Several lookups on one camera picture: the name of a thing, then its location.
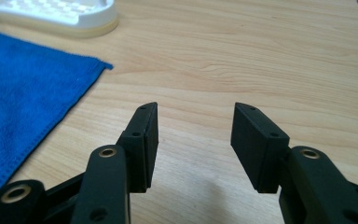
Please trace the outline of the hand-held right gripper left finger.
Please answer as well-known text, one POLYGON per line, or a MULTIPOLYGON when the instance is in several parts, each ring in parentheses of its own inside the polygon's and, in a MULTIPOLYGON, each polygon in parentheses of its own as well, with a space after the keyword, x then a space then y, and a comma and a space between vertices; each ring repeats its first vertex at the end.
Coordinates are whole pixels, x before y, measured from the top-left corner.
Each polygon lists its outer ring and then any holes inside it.
POLYGON ((145 193, 152 183, 158 152, 158 104, 139 106, 128 126, 118 138, 128 158, 129 189, 133 193, 145 193))

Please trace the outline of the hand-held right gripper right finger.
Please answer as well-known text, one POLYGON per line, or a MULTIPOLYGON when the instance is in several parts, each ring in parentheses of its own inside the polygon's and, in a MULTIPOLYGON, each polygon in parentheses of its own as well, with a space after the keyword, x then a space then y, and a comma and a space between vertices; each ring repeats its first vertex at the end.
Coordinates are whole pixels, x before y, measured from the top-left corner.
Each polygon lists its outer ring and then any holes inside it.
POLYGON ((257 192, 277 192, 280 159, 289 149, 289 140, 261 110, 235 104, 230 144, 257 192))

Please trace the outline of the blue microfibre cloth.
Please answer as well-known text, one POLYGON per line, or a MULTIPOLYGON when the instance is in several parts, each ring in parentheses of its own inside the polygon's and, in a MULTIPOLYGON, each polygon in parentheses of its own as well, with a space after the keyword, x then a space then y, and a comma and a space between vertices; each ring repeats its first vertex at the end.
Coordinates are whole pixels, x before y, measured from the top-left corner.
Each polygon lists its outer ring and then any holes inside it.
POLYGON ((0 188, 113 65, 0 34, 0 188))

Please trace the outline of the white plastic draining tray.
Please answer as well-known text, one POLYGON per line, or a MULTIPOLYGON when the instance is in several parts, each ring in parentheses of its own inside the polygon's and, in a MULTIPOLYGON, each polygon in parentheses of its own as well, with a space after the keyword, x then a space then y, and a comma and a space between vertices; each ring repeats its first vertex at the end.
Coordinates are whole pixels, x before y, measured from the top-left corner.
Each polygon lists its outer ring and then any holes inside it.
POLYGON ((71 37, 95 37, 118 25, 115 0, 0 0, 0 20, 71 37))

